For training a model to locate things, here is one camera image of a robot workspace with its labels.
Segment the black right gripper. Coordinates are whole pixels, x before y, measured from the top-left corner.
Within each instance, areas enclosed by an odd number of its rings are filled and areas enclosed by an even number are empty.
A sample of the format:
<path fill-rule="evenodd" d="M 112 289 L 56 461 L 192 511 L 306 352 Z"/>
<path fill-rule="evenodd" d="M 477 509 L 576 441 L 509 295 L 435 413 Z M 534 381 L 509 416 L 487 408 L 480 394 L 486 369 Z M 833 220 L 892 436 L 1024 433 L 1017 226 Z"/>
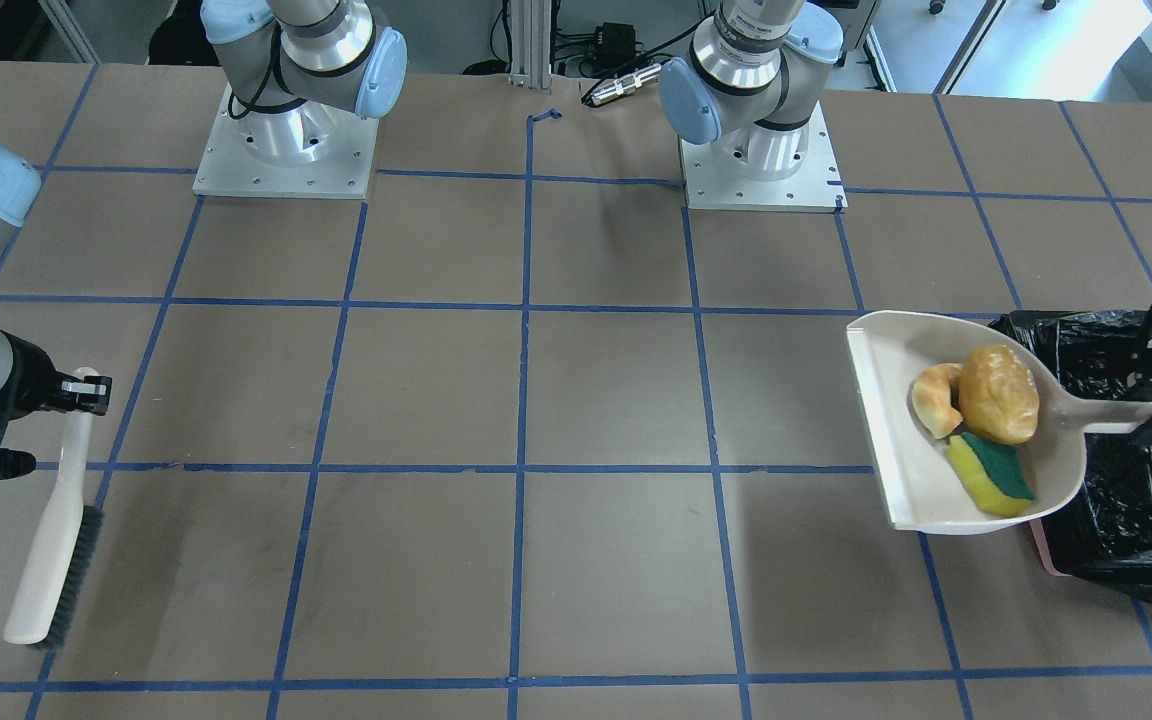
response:
<path fill-rule="evenodd" d="M 109 376 L 60 373 L 41 348 L 12 334 L 0 334 L 0 480 L 26 477 L 35 455 L 3 447 L 12 420 L 31 414 L 108 414 L 113 397 Z"/>

